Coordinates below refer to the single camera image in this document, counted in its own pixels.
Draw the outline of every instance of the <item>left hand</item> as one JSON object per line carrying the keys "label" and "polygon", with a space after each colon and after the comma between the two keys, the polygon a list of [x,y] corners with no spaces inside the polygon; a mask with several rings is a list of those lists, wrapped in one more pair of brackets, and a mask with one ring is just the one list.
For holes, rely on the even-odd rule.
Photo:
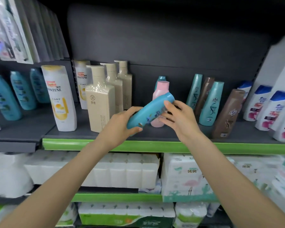
{"label": "left hand", "polygon": [[104,144],[108,151],[121,145],[129,136],[142,131],[140,127],[127,129],[127,123],[130,117],[142,107],[132,106],[127,111],[114,114],[107,125],[99,133],[95,141]]}

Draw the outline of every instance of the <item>forearm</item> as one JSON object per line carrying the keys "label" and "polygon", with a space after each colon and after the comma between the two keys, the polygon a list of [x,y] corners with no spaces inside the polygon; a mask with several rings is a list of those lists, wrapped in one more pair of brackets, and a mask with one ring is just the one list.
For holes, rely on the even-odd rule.
{"label": "forearm", "polygon": [[188,145],[202,173],[238,228],[283,227],[285,214],[203,134]]}
{"label": "forearm", "polygon": [[87,175],[106,152],[105,144],[97,140],[89,143],[4,219],[0,228],[54,227]]}

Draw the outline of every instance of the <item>person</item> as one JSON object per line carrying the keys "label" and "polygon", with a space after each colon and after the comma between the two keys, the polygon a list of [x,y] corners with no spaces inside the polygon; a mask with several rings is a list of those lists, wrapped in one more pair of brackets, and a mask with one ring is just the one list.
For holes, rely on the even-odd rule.
{"label": "person", "polygon": [[[174,129],[190,150],[232,222],[238,228],[285,228],[285,214],[199,130],[191,107],[180,101],[164,104],[172,114],[163,113],[166,118],[160,120]],[[126,127],[140,109],[131,107],[113,115],[97,138],[7,216],[0,228],[54,227],[96,163],[130,135],[142,131]]]}

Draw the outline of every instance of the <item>teal bottle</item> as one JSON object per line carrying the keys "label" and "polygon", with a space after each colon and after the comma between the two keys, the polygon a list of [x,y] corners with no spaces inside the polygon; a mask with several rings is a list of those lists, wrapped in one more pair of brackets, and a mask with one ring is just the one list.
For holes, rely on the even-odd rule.
{"label": "teal bottle", "polygon": [[156,81],[156,84],[155,84],[155,89],[154,89],[154,91],[156,91],[157,82],[158,82],[158,81],[167,81],[167,80],[166,80],[166,76],[159,76],[159,77],[158,77],[158,79],[157,79],[157,81]]}
{"label": "teal bottle", "polygon": [[18,71],[11,71],[11,85],[24,110],[36,109],[37,101],[29,82]]}
{"label": "teal bottle", "polygon": [[49,92],[46,88],[46,82],[42,75],[41,68],[32,68],[30,79],[37,101],[40,103],[50,103]]}
{"label": "teal bottle", "polygon": [[215,81],[201,111],[199,123],[203,126],[212,126],[218,114],[219,103],[223,92],[224,82]]}
{"label": "teal bottle", "polygon": [[192,86],[187,98],[186,105],[190,106],[193,110],[195,109],[195,105],[198,102],[198,97],[201,92],[201,80],[203,78],[202,74],[195,74],[192,82]]}
{"label": "teal bottle", "polygon": [[8,121],[16,121],[22,117],[20,107],[8,83],[0,75],[0,111]]}

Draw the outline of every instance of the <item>right hand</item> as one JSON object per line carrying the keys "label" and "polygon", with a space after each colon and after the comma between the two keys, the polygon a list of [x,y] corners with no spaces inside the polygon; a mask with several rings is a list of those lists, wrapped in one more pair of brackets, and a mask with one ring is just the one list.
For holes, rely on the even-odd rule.
{"label": "right hand", "polygon": [[174,101],[173,103],[180,110],[169,101],[164,101],[165,107],[172,115],[168,113],[162,114],[162,116],[173,122],[162,117],[159,120],[174,129],[178,139],[188,146],[192,142],[192,137],[202,134],[202,132],[198,127],[192,108],[181,101]]}

